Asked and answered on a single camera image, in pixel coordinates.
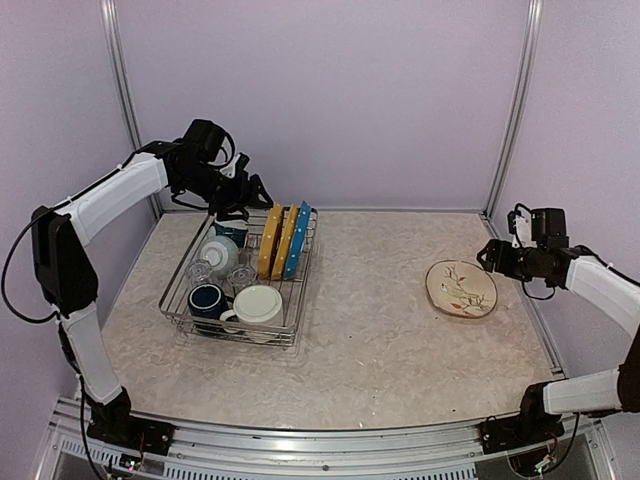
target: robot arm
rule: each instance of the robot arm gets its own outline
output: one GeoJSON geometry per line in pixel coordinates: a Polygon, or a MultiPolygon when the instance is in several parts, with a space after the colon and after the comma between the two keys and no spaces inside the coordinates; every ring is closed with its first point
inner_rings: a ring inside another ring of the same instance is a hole
{"type": "Polygon", "coordinates": [[[563,413],[640,412],[640,287],[604,266],[588,248],[569,248],[564,211],[538,209],[530,213],[531,225],[518,207],[509,214],[513,243],[489,241],[478,254],[482,267],[523,284],[537,277],[545,279],[548,287],[569,290],[598,307],[634,340],[618,369],[530,386],[518,416],[481,426],[487,452],[562,433],[558,422],[563,413]]]}
{"type": "Polygon", "coordinates": [[[185,191],[199,195],[209,213],[222,220],[246,218],[246,207],[272,206],[260,178],[244,170],[246,155],[232,151],[224,165],[213,164],[225,138],[231,137],[221,127],[195,120],[183,138],[150,143],[63,204],[40,207],[33,214],[36,278],[59,313],[65,355],[82,376],[92,410],[87,431],[92,438],[135,450],[145,439],[146,451],[166,455],[173,426],[130,415],[129,396],[102,340],[98,278],[84,249],[115,218],[165,187],[171,188],[174,200],[185,191]]]}

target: white arm cover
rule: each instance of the white arm cover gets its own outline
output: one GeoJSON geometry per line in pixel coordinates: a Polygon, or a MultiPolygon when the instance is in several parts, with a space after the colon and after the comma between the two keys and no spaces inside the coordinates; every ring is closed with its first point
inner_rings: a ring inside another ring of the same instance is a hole
{"type": "Polygon", "coordinates": [[[86,247],[111,221],[166,186],[167,172],[162,160],[151,153],[138,153],[116,175],[57,213],[71,214],[73,228],[86,247]]]}
{"type": "MultiPolygon", "coordinates": [[[[591,257],[571,262],[567,289],[586,299],[622,326],[633,338],[640,323],[640,288],[620,278],[591,257]]],[[[553,382],[544,388],[550,414],[619,410],[618,369],[553,382]]]]}
{"type": "Polygon", "coordinates": [[[122,387],[104,348],[96,303],[73,312],[69,318],[62,317],[61,323],[84,378],[87,394],[98,403],[109,403],[122,387]]]}
{"type": "MultiPolygon", "coordinates": [[[[167,173],[162,160],[150,153],[138,153],[121,171],[57,213],[71,215],[71,224],[86,247],[111,221],[166,185],[167,173]]],[[[102,341],[95,302],[63,318],[61,323],[87,394],[98,403],[109,403],[122,387],[102,341]]]]}

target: white bowl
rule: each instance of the white bowl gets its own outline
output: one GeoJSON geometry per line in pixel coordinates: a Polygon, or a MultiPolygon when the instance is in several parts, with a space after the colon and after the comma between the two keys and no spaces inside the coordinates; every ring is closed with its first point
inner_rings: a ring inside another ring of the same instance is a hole
{"type": "Polygon", "coordinates": [[[213,274],[226,278],[227,273],[238,264],[238,246],[228,237],[207,238],[200,248],[200,258],[211,264],[213,274]]]}

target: cup rim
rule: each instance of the cup rim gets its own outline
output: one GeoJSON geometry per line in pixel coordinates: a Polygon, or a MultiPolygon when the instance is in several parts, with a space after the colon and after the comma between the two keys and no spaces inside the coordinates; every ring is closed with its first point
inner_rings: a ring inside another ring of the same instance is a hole
{"type": "Polygon", "coordinates": [[[224,292],[222,291],[222,289],[218,286],[215,285],[213,283],[205,283],[203,285],[198,285],[196,288],[194,288],[193,290],[191,290],[191,293],[189,294],[189,305],[192,306],[193,308],[197,309],[197,310],[208,310],[210,308],[214,308],[216,307],[221,301],[222,301],[222,297],[224,297],[224,292]],[[218,299],[213,302],[211,305],[207,305],[207,306],[199,306],[196,305],[195,303],[193,303],[193,295],[200,289],[202,288],[211,288],[213,287],[217,292],[218,292],[218,299]]]}
{"type": "Polygon", "coordinates": [[[278,313],[282,312],[283,310],[282,294],[276,288],[273,288],[270,285],[251,285],[238,293],[238,295],[236,295],[236,298],[233,301],[233,310],[235,311],[236,316],[238,317],[238,320],[240,320],[240,322],[250,325],[268,325],[269,322],[274,321],[274,319],[277,320],[278,313]],[[246,297],[251,290],[268,290],[274,293],[274,297],[276,300],[273,307],[268,312],[265,312],[262,315],[244,316],[244,312],[242,312],[242,309],[240,308],[240,302],[242,302],[242,298],[246,297]]]}

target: white wall panel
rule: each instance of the white wall panel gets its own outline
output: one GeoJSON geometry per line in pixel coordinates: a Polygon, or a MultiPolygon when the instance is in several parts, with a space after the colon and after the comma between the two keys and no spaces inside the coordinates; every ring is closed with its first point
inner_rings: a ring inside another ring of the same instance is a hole
{"type": "Polygon", "coordinates": [[[223,125],[272,195],[481,209],[526,0],[118,2],[144,141],[223,125]]]}

